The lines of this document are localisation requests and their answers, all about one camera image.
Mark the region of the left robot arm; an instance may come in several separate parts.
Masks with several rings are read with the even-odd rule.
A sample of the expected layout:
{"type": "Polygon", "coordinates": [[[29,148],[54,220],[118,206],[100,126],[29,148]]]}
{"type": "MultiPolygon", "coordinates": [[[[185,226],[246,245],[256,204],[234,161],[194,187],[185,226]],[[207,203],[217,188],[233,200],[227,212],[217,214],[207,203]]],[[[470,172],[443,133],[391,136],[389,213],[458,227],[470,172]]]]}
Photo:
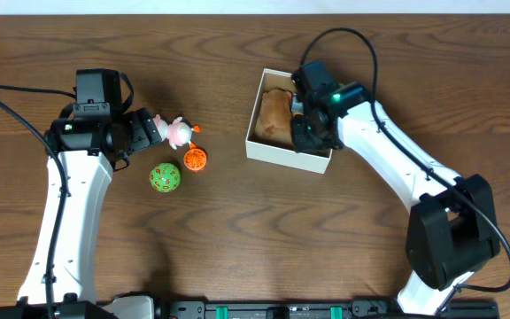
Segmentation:
{"type": "Polygon", "coordinates": [[[61,115],[45,134],[48,192],[35,257],[18,300],[0,318],[157,318],[149,293],[129,293],[101,305],[95,288],[100,214],[115,164],[159,142],[145,109],[61,115]]]}

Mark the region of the orange round toy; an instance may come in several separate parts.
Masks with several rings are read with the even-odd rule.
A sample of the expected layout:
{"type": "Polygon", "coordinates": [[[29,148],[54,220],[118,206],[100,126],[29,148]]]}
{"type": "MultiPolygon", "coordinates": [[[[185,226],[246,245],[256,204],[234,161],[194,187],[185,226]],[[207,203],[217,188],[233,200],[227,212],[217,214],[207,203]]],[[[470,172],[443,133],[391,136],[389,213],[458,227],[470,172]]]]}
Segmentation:
{"type": "Polygon", "coordinates": [[[197,173],[205,169],[207,154],[202,148],[196,146],[194,143],[190,143],[189,149],[183,156],[183,162],[187,169],[197,173]]]}

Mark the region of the green polyhedral dice ball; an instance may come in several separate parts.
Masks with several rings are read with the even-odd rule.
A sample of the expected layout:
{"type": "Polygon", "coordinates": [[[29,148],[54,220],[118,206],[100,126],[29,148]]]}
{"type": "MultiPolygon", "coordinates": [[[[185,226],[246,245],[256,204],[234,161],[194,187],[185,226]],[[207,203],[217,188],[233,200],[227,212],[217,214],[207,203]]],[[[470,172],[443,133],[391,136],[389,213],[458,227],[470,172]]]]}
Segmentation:
{"type": "Polygon", "coordinates": [[[151,186],[159,192],[175,191],[181,181],[180,169],[172,163],[161,163],[153,168],[149,175],[151,186]]]}

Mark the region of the brown plush toy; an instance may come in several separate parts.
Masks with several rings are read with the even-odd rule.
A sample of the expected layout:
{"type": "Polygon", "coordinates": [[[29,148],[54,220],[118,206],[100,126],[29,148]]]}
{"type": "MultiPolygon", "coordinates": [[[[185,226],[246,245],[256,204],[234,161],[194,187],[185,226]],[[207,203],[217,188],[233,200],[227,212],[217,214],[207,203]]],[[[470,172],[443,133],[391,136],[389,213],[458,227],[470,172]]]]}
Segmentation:
{"type": "Polygon", "coordinates": [[[282,89],[272,89],[263,94],[255,127],[255,136],[259,140],[282,148],[293,148],[290,128],[292,98],[290,91],[282,89]]]}

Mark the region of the pink white pig toy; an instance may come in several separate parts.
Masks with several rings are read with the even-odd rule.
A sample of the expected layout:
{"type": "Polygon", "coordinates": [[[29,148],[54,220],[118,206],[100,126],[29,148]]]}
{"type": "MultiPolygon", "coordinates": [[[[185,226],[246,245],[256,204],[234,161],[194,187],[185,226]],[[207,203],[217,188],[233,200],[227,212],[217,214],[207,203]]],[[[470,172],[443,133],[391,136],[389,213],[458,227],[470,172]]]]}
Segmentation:
{"type": "Polygon", "coordinates": [[[174,150],[184,145],[196,148],[192,142],[192,135],[200,132],[198,125],[191,127],[183,121],[182,117],[177,117],[171,123],[167,123],[161,119],[159,114],[153,118],[153,122],[161,141],[167,141],[174,150]]]}

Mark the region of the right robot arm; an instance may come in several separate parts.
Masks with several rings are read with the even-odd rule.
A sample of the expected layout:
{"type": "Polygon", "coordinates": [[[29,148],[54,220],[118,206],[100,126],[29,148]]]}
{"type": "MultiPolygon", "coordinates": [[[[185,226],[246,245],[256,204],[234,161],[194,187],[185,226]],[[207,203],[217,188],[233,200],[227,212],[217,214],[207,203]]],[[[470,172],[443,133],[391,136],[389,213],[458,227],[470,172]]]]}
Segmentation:
{"type": "Polygon", "coordinates": [[[452,296],[500,251],[492,191],[428,155],[361,84],[296,81],[301,113],[291,132],[297,152],[347,147],[392,188],[409,213],[406,257],[413,270],[397,296],[407,315],[441,315],[452,296]]]}

